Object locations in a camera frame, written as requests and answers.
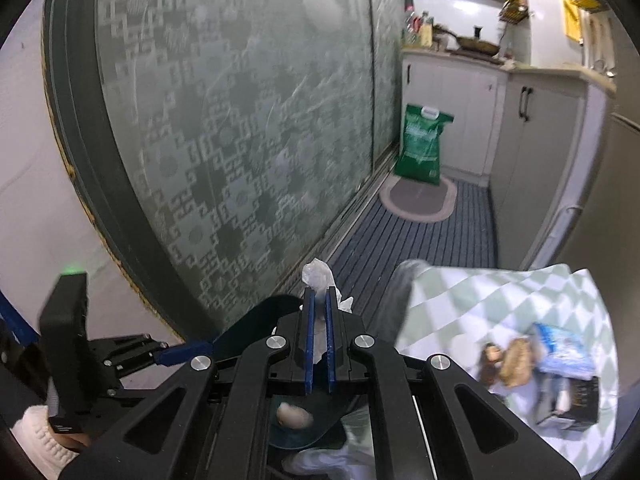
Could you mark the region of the clear plastic wrap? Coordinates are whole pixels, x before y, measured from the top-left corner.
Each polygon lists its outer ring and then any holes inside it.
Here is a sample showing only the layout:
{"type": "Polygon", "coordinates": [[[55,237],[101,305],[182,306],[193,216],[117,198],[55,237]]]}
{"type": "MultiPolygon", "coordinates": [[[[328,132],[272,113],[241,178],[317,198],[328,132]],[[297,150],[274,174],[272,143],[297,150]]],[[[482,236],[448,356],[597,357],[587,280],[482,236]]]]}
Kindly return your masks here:
{"type": "Polygon", "coordinates": [[[314,291],[314,364],[318,364],[326,353],[326,294],[329,288],[335,288],[337,307],[341,311],[352,312],[354,298],[342,297],[331,268],[317,258],[304,265],[302,281],[314,291]]]}

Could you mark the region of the dark brown nut shell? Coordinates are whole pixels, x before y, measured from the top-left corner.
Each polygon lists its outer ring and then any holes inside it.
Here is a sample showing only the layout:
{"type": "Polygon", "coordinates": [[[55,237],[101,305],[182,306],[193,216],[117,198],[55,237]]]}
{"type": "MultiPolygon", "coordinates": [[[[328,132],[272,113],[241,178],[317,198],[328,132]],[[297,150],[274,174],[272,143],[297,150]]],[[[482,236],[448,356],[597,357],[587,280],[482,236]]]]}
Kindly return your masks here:
{"type": "Polygon", "coordinates": [[[495,385],[502,363],[502,350],[496,344],[488,342],[480,354],[480,382],[486,387],[495,385]]]}

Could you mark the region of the brown bread piece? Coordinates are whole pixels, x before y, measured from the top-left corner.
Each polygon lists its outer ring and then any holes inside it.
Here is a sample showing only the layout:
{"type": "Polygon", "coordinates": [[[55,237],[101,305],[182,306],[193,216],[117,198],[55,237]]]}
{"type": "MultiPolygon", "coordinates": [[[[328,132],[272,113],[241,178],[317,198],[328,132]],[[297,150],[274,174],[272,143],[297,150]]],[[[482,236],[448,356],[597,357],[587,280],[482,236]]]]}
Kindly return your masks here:
{"type": "Polygon", "coordinates": [[[499,378],[508,388],[524,386],[530,381],[534,368],[532,346],[527,338],[513,339],[503,353],[499,378]]]}

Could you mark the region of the blue tissue packet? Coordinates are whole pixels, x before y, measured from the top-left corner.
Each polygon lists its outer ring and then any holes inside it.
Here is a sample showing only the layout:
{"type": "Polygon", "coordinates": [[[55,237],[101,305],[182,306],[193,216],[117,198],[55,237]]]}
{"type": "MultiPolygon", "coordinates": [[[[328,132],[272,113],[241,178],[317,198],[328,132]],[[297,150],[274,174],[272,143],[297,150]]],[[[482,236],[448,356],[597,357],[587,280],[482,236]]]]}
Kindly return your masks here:
{"type": "Polygon", "coordinates": [[[534,323],[529,331],[536,369],[544,374],[590,380],[596,374],[582,338],[569,330],[534,323]]]}

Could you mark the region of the dark teal trash bin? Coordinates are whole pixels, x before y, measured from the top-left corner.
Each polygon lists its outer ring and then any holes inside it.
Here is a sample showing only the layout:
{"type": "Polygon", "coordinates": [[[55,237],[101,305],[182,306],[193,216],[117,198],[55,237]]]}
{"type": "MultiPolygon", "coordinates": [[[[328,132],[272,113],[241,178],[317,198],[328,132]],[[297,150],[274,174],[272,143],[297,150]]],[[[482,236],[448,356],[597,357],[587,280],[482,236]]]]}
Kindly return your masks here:
{"type": "Polygon", "coordinates": [[[215,339],[213,357],[237,358],[256,341],[285,339],[288,356],[267,374],[281,383],[268,403],[269,444],[301,451],[342,434],[340,419],[359,402],[356,385],[367,372],[348,348],[361,327],[336,287],[307,287],[303,297],[271,296],[251,308],[215,339]]]}

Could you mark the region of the white trash in bin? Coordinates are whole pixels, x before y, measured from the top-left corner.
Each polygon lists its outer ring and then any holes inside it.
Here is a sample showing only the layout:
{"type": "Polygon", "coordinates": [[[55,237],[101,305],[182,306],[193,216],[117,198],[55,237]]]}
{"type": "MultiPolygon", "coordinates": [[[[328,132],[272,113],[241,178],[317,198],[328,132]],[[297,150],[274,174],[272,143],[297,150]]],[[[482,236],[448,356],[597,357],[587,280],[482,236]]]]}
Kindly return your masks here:
{"type": "Polygon", "coordinates": [[[300,406],[282,402],[276,409],[280,426],[292,430],[303,430],[314,423],[314,416],[300,406]]]}

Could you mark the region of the white kitchen cabinet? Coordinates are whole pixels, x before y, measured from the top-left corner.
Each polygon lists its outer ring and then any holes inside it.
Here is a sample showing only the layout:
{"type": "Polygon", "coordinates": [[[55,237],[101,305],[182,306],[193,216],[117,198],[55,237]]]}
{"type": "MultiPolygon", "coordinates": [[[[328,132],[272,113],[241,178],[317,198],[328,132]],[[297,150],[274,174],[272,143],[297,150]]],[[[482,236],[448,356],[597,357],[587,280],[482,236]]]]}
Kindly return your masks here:
{"type": "Polygon", "coordinates": [[[454,116],[440,139],[442,170],[490,192],[499,266],[548,266],[586,206],[614,82],[572,64],[497,64],[409,47],[401,58],[402,102],[454,116]]]}

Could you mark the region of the green checkered tablecloth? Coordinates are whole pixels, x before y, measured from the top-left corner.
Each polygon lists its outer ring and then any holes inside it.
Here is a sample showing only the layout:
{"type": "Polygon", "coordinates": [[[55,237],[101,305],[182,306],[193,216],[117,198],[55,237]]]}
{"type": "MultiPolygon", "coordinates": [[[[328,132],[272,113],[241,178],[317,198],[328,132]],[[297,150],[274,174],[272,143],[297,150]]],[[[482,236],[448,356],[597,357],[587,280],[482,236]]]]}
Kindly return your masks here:
{"type": "Polygon", "coordinates": [[[610,456],[617,349],[588,270],[462,269],[407,260],[384,287],[370,331],[405,356],[445,353],[582,476],[610,456]]]}

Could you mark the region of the oval grey floor mat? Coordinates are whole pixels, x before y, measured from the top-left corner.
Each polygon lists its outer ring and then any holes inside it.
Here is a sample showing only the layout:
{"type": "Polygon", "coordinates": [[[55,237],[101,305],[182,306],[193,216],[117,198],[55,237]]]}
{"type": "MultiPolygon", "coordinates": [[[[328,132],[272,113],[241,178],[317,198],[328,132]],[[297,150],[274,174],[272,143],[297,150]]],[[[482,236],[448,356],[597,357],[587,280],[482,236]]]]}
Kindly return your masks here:
{"type": "Polygon", "coordinates": [[[390,174],[378,191],[382,205],[395,216],[412,222],[436,223],[454,212],[457,185],[441,177],[438,185],[390,174]]]}

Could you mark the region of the green rice bag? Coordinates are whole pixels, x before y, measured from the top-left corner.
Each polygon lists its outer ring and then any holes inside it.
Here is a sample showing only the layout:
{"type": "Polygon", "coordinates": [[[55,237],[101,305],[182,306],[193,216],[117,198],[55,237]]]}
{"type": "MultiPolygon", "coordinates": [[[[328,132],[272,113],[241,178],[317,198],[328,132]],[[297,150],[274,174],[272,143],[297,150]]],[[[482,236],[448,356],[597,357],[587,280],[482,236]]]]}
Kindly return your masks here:
{"type": "Polygon", "coordinates": [[[437,108],[407,104],[400,151],[394,167],[398,177],[439,185],[439,138],[454,116],[437,108]]]}

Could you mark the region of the frosted patterned sliding door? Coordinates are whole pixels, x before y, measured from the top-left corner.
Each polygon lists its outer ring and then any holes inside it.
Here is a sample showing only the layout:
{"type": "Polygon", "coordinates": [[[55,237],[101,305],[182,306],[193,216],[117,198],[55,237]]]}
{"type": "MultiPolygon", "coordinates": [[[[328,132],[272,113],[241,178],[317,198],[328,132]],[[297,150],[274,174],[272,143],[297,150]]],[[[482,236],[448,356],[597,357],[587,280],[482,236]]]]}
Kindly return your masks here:
{"type": "Polygon", "coordinates": [[[282,288],[399,138],[404,0],[44,0],[55,137],[186,339],[282,288]]]}

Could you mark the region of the bottles on counter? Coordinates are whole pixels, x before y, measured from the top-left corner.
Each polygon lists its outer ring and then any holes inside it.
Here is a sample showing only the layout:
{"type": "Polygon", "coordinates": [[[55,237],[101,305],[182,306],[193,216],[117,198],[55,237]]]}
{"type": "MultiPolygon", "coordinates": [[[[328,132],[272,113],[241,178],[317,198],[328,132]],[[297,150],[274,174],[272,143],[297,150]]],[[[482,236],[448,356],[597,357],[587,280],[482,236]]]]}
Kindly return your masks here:
{"type": "Polygon", "coordinates": [[[431,15],[423,11],[416,13],[414,6],[406,6],[405,28],[402,31],[402,41],[406,47],[431,49],[433,47],[433,25],[431,15]]]}

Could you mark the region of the beige refrigerator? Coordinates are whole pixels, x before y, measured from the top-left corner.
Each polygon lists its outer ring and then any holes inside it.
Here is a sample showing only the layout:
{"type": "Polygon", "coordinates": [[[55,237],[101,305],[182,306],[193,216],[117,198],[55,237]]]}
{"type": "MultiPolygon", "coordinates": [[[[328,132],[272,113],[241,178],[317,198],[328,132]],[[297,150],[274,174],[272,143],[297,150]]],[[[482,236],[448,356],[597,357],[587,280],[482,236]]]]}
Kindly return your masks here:
{"type": "Polygon", "coordinates": [[[584,194],[552,214],[529,267],[558,262],[589,270],[604,287],[639,278],[639,124],[623,114],[611,115],[584,194]]]}

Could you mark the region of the frying pan on stove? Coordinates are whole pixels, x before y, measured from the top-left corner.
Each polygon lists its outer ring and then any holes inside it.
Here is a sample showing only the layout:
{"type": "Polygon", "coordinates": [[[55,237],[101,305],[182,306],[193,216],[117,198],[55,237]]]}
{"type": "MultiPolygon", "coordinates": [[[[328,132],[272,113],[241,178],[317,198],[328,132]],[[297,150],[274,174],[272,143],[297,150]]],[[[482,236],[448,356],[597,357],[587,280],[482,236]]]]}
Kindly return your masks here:
{"type": "Polygon", "coordinates": [[[434,32],[438,34],[448,35],[457,41],[460,50],[480,53],[488,56],[495,56],[499,53],[500,47],[491,42],[478,39],[476,37],[465,37],[457,35],[441,24],[434,26],[434,32]]]}

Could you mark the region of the yellow wall rack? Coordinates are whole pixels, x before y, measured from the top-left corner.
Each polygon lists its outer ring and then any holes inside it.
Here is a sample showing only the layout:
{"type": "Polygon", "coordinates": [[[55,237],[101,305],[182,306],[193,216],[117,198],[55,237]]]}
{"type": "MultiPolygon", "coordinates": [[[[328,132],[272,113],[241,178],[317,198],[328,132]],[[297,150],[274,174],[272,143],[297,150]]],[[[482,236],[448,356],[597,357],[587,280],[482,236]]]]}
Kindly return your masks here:
{"type": "Polygon", "coordinates": [[[603,0],[562,0],[564,34],[568,39],[593,44],[599,36],[599,25],[593,18],[603,10],[603,0]]]}

